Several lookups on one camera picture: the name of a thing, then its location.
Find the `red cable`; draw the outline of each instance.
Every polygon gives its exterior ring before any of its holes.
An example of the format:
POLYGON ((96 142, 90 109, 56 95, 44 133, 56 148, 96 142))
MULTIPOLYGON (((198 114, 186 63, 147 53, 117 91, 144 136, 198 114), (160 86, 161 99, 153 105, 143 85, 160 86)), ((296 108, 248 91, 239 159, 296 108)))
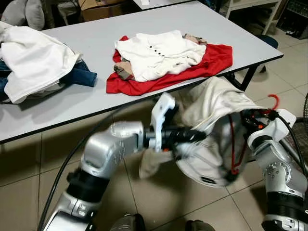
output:
POLYGON ((238 174, 239 170, 238 170, 238 169, 234 169, 234 168, 235 168, 234 128, 233 128, 233 121, 232 121, 231 115, 228 115, 228 118, 229 118, 229 123, 230 123, 231 140, 232 140, 231 173, 232 173, 233 175, 236 175, 236 174, 238 174))
POLYGON ((240 166, 242 161, 243 161, 243 157, 247 148, 247 140, 245 140, 243 147, 242 147, 242 151, 241 151, 241 156, 240 159, 237 163, 235 163, 235 140, 234 140, 234 127, 233 127, 233 121, 232 121, 232 117, 230 115, 228 115, 229 118, 229 123, 230 123, 230 130, 231 130, 231 140, 232 140, 232 157, 231 157, 231 173, 233 175, 237 175, 239 173, 239 169, 235 169, 236 167, 240 166))

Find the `brown garment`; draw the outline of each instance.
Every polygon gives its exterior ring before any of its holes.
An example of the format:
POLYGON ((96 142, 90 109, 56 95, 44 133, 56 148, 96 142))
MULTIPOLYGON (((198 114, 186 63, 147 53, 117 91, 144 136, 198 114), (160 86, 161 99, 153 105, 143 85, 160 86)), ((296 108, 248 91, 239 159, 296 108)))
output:
MULTIPOLYGON (((185 34, 182 36, 183 39, 188 39, 192 42, 195 42, 199 45, 207 45, 207 41, 205 41, 203 38, 200 38, 200 37, 196 37, 196 36, 193 36, 193 35, 190 35, 190 34, 185 34)), ((132 72, 132 69, 131 69, 131 64, 130 64, 130 61, 126 60, 123 58, 123 60, 119 63, 116 63, 114 65, 114 70, 115 72, 121 77, 121 79, 123 80, 135 80, 135 77, 134 77, 134 74, 132 72)))

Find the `fan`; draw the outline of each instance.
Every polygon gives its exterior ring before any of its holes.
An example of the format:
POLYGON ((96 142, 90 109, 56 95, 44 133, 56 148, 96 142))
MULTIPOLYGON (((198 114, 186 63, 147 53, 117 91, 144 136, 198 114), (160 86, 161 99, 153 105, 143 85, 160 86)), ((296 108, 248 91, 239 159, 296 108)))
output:
MULTIPOLYGON (((297 142, 300 146, 302 155, 308 163, 308 93, 304 104, 303 117, 297 118, 296 123, 293 125, 292 130, 296 136, 297 142)), ((290 136, 285 137, 288 143, 295 149, 295 144, 290 136)))
POLYGON ((308 134, 308 93, 306 95, 306 101, 304 104, 304 118, 303 119, 304 119, 305 129, 308 134))

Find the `black table leg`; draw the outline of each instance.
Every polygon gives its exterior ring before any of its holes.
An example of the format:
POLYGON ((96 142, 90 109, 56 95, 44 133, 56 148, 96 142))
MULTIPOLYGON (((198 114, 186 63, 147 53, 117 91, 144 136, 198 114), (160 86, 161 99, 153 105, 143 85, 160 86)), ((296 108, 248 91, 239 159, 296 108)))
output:
POLYGON ((259 65, 253 65, 250 68, 248 68, 248 71, 245 75, 244 80, 242 81, 242 83, 240 83, 239 81, 237 81, 235 79, 235 75, 234 73, 228 73, 225 75, 225 78, 231 83, 233 84, 236 88, 245 91, 246 88, 248 87, 248 84, 250 83, 252 77, 254 76, 254 73, 256 72, 256 69, 259 65))

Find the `cardboard box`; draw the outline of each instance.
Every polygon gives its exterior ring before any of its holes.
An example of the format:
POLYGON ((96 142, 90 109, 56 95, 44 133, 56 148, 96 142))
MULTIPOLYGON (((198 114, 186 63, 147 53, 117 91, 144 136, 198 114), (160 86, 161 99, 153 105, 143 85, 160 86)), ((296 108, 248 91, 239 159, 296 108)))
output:
POLYGON ((84 20, 92 21, 124 14, 125 0, 78 0, 84 20))

